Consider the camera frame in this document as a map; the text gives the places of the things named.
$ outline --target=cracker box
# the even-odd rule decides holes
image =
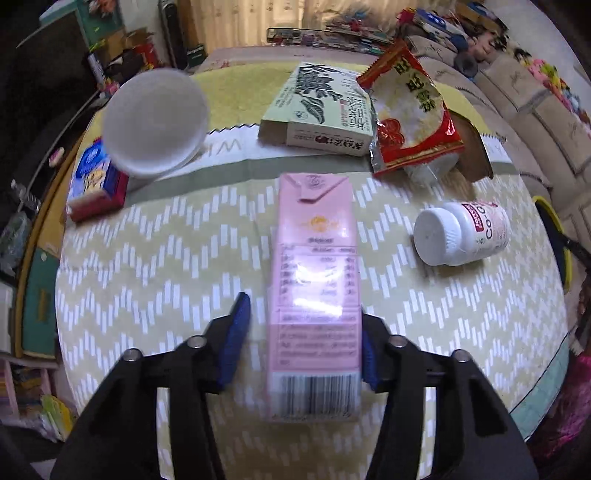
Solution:
[[[98,138],[88,147],[70,181],[66,208],[70,218],[81,221],[123,206],[128,176],[111,163]]]
[[[362,156],[373,132],[371,101],[359,74],[300,63],[261,119],[259,138],[272,144]]]

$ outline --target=round lid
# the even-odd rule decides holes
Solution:
[[[125,82],[107,104],[102,139],[120,171],[162,175],[190,161],[209,130],[209,107],[197,82],[155,69]]]
[[[418,256],[432,267],[449,262],[462,242],[460,223],[443,208],[419,213],[414,222],[413,235]]]

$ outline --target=nutrition label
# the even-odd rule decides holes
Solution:
[[[284,247],[277,368],[356,368],[361,307],[353,247]]]
[[[304,307],[335,317],[339,307],[359,305],[353,247],[284,247],[279,276],[280,307]]]

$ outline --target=barcode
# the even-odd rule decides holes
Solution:
[[[281,420],[348,418],[356,413],[359,373],[340,375],[272,374],[271,418]]]

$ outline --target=cushion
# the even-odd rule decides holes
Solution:
[[[544,175],[533,153],[523,143],[523,140],[519,138],[519,135],[515,133],[515,130],[500,115],[492,112],[489,108],[480,105],[476,105],[474,108],[484,119],[493,134],[501,140],[501,144],[510,156],[519,174],[532,177],[544,185],[545,189],[551,188],[551,182]]]
[[[481,66],[474,78],[478,88],[507,120],[531,109],[550,92],[509,55],[499,57],[487,68]]]
[[[591,138],[581,122],[554,95],[535,107],[534,115],[554,139],[572,172],[582,173],[591,163]]]
[[[417,35],[407,37],[406,43],[416,58],[429,57],[431,59],[442,61],[446,65],[453,67],[453,60],[456,58],[456,53],[443,47],[439,43]]]
[[[557,213],[565,233],[591,251],[591,191],[579,194]]]
[[[472,105],[485,105],[496,112],[492,102],[480,91],[480,89],[457,70],[442,61],[429,57],[419,59],[419,62],[435,82],[445,83],[460,90]]]
[[[573,174],[564,154],[533,113],[519,113],[509,124],[534,154],[542,172],[552,179],[554,208],[564,208],[573,197],[589,188],[584,176]]]

